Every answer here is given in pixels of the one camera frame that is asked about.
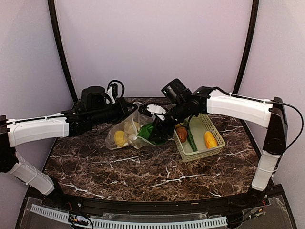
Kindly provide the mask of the yellow round bun toy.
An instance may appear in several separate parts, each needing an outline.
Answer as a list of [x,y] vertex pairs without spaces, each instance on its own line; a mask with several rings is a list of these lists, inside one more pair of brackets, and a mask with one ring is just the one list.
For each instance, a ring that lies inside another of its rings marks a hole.
[[189,125],[190,125],[190,120],[192,119],[192,117],[188,117],[186,118],[183,122],[181,123],[178,123],[175,128],[179,128],[179,127],[185,127],[186,129],[189,128]]

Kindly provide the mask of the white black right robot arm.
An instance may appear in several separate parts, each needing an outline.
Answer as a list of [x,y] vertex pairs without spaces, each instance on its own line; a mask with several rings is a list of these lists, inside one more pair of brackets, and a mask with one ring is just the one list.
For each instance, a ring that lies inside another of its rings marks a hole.
[[243,203],[253,207],[264,198],[272,175],[287,149],[288,124],[283,101],[279,97],[257,99],[225,92],[219,87],[201,86],[191,92],[174,79],[163,89],[163,94],[174,105],[169,110],[160,105],[146,105],[145,111],[155,115],[150,141],[167,141],[174,127],[191,116],[224,115],[250,122],[266,129],[258,166]]

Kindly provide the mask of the clear zip top bag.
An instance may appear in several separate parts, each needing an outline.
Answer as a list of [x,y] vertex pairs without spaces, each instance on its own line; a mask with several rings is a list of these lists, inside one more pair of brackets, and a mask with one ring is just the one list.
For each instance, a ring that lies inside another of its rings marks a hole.
[[165,119],[166,109],[157,105],[144,105],[134,102],[136,110],[109,131],[105,138],[106,147],[109,150],[133,146],[136,149],[144,146],[160,146],[164,140],[150,140],[153,131],[153,122],[156,118]]

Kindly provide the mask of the green bok choy toy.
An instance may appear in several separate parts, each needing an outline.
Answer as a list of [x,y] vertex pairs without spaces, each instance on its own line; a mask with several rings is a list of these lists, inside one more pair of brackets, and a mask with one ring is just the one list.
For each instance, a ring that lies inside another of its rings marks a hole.
[[168,136],[154,127],[154,123],[143,125],[137,136],[148,144],[159,146],[167,142]]

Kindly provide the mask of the pale yellow bread toy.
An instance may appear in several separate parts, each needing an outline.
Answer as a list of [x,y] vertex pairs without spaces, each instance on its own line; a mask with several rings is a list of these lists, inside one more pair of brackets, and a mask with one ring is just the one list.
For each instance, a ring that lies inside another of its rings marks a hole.
[[140,125],[138,122],[131,120],[124,122],[124,134],[129,140],[136,140],[137,134],[140,130]]

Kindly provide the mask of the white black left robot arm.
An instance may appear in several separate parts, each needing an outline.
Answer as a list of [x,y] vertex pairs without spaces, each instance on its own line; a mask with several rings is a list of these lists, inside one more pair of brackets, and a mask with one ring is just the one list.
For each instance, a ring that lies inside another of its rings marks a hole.
[[55,207],[63,208],[67,197],[57,180],[27,162],[16,146],[49,138],[80,136],[104,123],[117,123],[137,109],[118,96],[112,86],[90,86],[71,110],[28,118],[0,117],[0,171],[9,173],[43,194]]

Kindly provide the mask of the yellow lemon toy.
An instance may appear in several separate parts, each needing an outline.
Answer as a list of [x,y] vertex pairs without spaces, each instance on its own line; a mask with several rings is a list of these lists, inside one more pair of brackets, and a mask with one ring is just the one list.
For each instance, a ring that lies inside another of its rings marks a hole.
[[124,131],[118,130],[114,134],[114,141],[118,147],[123,147],[126,143]]

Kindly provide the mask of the beige plastic basket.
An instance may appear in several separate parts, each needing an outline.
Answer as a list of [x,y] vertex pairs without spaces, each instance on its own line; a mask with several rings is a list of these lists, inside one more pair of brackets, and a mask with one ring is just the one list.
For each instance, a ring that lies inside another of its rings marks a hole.
[[[185,163],[205,157],[214,156],[220,153],[222,148],[226,145],[224,139],[221,137],[220,133],[207,115],[200,114],[198,117],[192,117],[190,120],[189,128],[197,146],[196,152],[192,151],[188,140],[186,140],[184,143],[181,143],[177,132],[175,131],[173,134],[173,138],[177,145],[180,156]],[[206,147],[204,139],[204,133],[206,131],[210,131],[214,135],[218,146],[209,149]]]

